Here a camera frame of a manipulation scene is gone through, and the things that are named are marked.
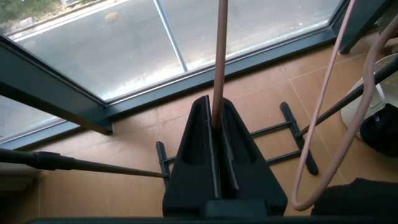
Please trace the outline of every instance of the black cloth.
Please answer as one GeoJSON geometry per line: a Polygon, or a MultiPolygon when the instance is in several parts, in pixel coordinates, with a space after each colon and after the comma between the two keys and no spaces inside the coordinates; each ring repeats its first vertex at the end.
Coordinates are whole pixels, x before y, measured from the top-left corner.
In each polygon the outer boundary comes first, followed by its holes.
{"type": "Polygon", "coordinates": [[[315,215],[393,215],[398,213],[398,183],[357,178],[328,187],[314,204],[315,215]]]}
{"type": "Polygon", "coordinates": [[[398,108],[387,103],[361,124],[361,137],[373,149],[398,157],[398,108]]]}

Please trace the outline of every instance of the glass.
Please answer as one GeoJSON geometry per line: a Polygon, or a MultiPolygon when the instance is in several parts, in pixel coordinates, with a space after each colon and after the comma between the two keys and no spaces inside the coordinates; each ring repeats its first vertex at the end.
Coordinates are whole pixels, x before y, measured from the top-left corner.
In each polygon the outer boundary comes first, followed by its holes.
{"type": "Polygon", "coordinates": [[[63,120],[0,96],[0,143],[63,120]]]}
{"type": "MultiPolygon", "coordinates": [[[[340,0],[230,0],[227,58],[327,25],[340,0]]],[[[188,69],[214,63],[218,1],[164,0],[188,69]]]]}
{"type": "Polygon", "coordinates": [[[106,1],[35,29],[10,38],[105,101],[183,72],[153,1],[106,1]]]}

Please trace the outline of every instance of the asphalt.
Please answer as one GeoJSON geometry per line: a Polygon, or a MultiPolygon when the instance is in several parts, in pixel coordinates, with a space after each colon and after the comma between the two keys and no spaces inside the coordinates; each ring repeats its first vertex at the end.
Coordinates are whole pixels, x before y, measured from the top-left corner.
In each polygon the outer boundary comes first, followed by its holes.
{"type": "MultiPolygon", "coordinates": [[[[338,3],[230,0],[227,54],[326,21],[338,3]]],[[[212,61],[218,1],[164,0],[164,7],[188,69],[212,61]]],[[[183,72],[150,0],[126,1],[18,44],[104,100],[183,72]]]]}

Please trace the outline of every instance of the orange tile floor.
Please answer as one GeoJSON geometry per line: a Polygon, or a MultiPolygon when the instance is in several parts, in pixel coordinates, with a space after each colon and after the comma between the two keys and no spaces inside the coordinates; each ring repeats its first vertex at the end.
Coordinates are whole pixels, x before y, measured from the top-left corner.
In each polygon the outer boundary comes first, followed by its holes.
{"type": "MultiPolygon", "coordinates": [[[[367,35],[348,55],[339,55],[322,111],[345,96],[359,80],[366,52],[377,34],[367,35]]],[[[264,67],[226,83],[225,97],[235,105],[249,131],[284,121],[279,110],[286,101],[300,128],[305,127],[315,106],[332,47],[299,55],[264,67]]],[[[42,146],[36,150],[64,156],[160,172],[155,142],[162,141],[167,156],[177,153],[192,102],[211,89],[175,99],[115,122],[115,134],[92,131],[42,146]]],[[[346,132],[340,113],[318,125],[311,150],[319,176],[306,170],[299,198],[318,184],[346,132]]],[[[288,129],[255,139],[266,159],[296,150],[288,129]]],[[[287,196],[293,188],[299,159],[271,166],[287,196]]],[[[357,177],[398,182],[398,160],[383,156],[355,139],[331,185],[347,184],[357,177]]],[[[161,217],[162,179],[83,171],[45,171],[42,178],[17,198],[7,223],[22,223],[36,217],[161,217]]],[[[285,215],[308,215],[288,205],[285,215]]]]}

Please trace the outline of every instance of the white bucket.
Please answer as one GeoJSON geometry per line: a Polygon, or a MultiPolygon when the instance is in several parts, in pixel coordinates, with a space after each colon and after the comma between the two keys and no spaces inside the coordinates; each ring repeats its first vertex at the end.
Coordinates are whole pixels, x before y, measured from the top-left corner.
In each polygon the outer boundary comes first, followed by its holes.
{"type": "MultiPolygon", "coordinates": [[[[376,64],[374,65],[374,73],[380,71],[390,62],[392,62],[397,55],[398,54],[392,54],[376,62],[376,64]]],[[[354,87],[350,89],[349,92],[353,91],[356,87],[360,86],[362,83],[363,79],[361,78],[354,85],[354,87]]],[[[361,98],[362,96],[358,97],[350,104],[345,106],[343,109],[341,109],[341,118],[343,118],[343,122],[346,125],[346,127],[348,127],[351,124],[351,121],[353,120],[355,111],[359,105],[359,102],[361,101],[361,98]]],[[[371,104],[369,105],[369,109],[365,114],[364,119],[370,117],[377,111],[383,109],[386,103],[398,107],[398,72],[393,73],[388,78],[386,78],[385,80],[383,80],[381,83],[377,84],[374,87],[373,98],[371,104]]],[[[359,130],[357,131],[356,135],[357,137],[361,138],[359,130]]]]}

